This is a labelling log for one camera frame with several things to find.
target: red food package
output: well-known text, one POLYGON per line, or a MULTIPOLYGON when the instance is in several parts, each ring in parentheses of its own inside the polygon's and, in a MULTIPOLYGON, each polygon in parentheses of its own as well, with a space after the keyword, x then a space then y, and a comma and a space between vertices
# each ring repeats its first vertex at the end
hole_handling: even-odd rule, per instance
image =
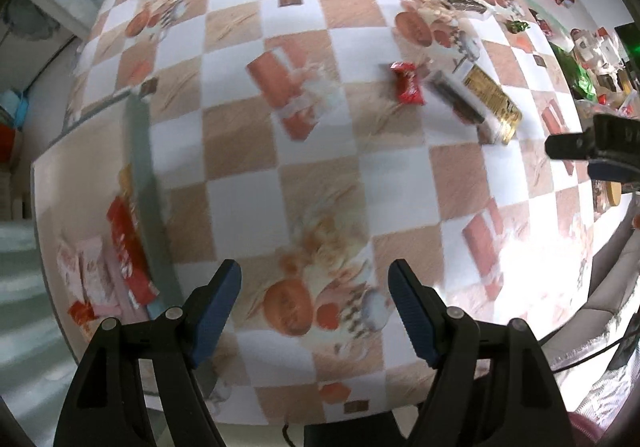
POLYGON ((90 303, 74 302, 66 311, 78 326, 83 326, 95 320, 94 309, 90 303))
POLYGON ((111 203, 107 219, 111 223, 111 239, 124 282, 136 301, 147 305, 159 292, 149 279, 145 252, 133 227, 129 207, 120 196, 111 203))
POLYGON ((411 62, 393 62, 391 71, 396 74, 396 97, 401 104, 424 105, 416 66, 411 62))

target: gold snack box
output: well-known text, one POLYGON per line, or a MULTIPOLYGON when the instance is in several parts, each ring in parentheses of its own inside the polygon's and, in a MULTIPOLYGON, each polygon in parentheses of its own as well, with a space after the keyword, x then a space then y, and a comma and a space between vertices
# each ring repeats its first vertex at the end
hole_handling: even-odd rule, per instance
POLYGON ((521 110, 502 91, 502 88, 475 64, 466 74, 463 83, 503 125, 502 143, 508 144, 522 121, 521 110))

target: blue gripper pad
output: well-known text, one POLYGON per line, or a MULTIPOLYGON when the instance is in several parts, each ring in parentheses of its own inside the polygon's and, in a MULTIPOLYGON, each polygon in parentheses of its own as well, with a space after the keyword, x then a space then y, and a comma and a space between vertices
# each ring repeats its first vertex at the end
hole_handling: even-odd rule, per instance
POLYGON ((231 259, 225 259, 207 286, 196 288, 185 307, 193 308, 198 320, 188 322, 192 334, 192 350, 189 355, 194 367, 208 359, 225 327, 226 319, 236 302, 242 284, 240 265, 231 259))
POLYGON ((418 291, 424 287, 408 265, 407 268, 401 268, 398 265, 400 262, 406 265, 404 260, 398 260, 389 267, 389 291, 415 354, 427 361, 430 367, 435 368, 440 362, 440 354, 435 344, 435 329, 418 296, 418 291))

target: green plastic bag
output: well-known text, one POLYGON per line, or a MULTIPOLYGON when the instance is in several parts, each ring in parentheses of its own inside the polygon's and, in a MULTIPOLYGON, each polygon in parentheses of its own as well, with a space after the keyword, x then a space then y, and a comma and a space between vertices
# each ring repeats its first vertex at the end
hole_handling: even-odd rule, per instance
POLYGON ((571 53, 565 52, 553 43, 549 43, 554 55, 560 64, 562 75, 566 78, 569 87, 581 97, 596 102, 596 88, 591 83, 589 75, 583 67, 575 61, 571 53))

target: checkered tablecloth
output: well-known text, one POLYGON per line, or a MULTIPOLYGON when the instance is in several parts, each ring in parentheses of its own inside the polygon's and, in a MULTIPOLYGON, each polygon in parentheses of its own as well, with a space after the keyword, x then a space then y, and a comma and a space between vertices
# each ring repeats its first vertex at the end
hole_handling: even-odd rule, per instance
POLYGON ((402 0, 176 1, 106 0, 70 105, 158 78, 152 154, 180 285, 188 295, 226 257, 242 267, 212 360, 216 420, 337 421, 424 399, 433 371, 386 289, 398 257, 448 304, 522 316, 538 336, 584 302, 591 183, 545 157, 548 128, 580 122, 534 22, 513 36, 468 21, 479 66, 524 114, 510 144, 483 145, 439 98, 394 107, 388 64, 422 51, 396 29, 402 0), (287 125, 279 95, 318 70, 332 109, 287 125))

